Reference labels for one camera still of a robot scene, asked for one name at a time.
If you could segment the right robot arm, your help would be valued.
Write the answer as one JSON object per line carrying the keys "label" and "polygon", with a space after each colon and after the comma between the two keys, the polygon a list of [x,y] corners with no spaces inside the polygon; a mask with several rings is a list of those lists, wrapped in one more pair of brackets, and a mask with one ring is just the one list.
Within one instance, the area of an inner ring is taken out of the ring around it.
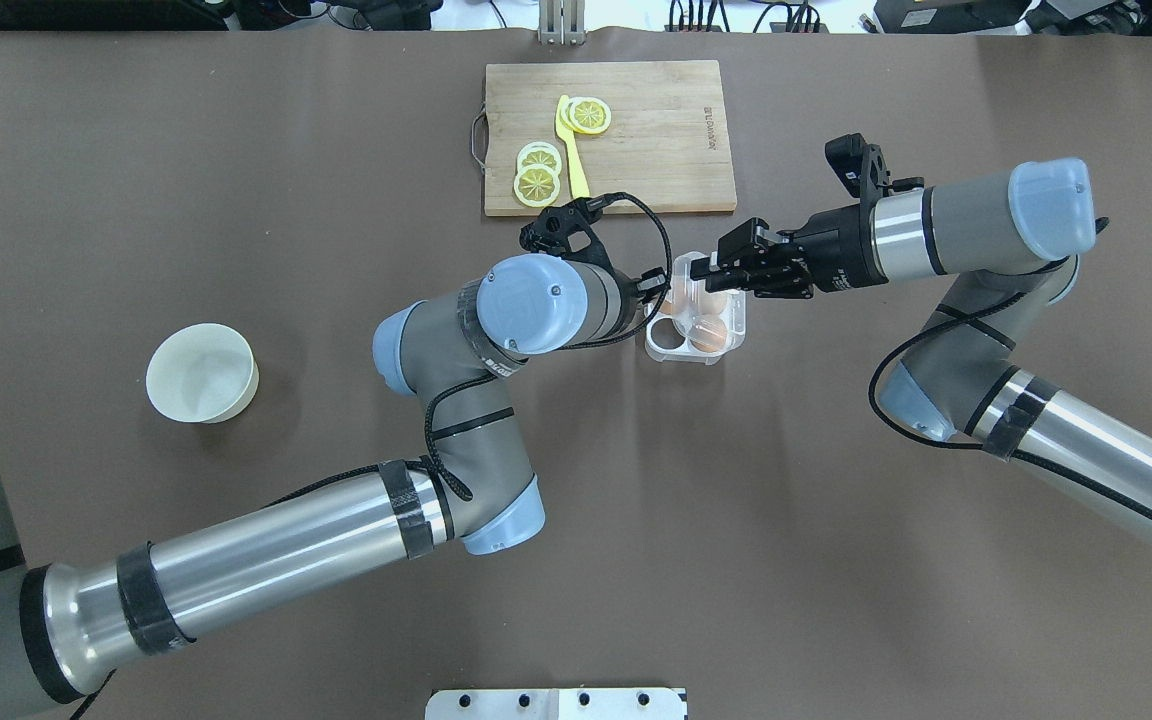
{"label": "right robot arm", "polygon": [[1152,438],[1011,361],[1105,228],[1087,164],[1026,161],[932,185],[893,179],[858,135],[826,156],[850,205],[795,232],[750,219],[692,260],[691,278],[761,300],[954,278],[929,323],[882,357],[870,409],[916,444],[1023,465],[1152,543]]}

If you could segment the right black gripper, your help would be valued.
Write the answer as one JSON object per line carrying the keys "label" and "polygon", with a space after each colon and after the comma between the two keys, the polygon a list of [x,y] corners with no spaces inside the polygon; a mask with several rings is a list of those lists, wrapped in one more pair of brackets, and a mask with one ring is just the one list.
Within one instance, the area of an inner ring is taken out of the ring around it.
{"label": "right black gripper", "polygon": [[771,232],[751,218],[723,234],[717,253],[690,262],[705,291],[753,291],[761,300],[810,300],[814,290],[886,285],[873,223],[859,206],[820,211],[797,232]]}

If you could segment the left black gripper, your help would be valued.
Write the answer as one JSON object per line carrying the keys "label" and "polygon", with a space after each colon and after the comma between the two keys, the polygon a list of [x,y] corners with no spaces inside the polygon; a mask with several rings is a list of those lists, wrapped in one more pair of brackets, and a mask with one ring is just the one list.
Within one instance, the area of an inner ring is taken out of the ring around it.
{"label": "left black gripper", "polygon": [[669,291],[670,279],[662,266],[646,270],[641,276],[630,279],[630,297],[641,313],[658,313]]}

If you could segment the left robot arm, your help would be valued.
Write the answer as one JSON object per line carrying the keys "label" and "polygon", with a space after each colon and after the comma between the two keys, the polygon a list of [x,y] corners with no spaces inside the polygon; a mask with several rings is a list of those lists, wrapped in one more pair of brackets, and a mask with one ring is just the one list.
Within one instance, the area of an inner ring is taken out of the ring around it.
{"label": "left robot arm", "polygon": [[0,719],[90,705],[120,666],[177,652],[256,612],[461,539],[493,553],[544,525],[505,379],[530,359],[643,328],[668,285],[579,252],[522,255],[376,329],[372,356],[419,397],[426,454],[297,488],[91,568],[29,568],[0,479]]}

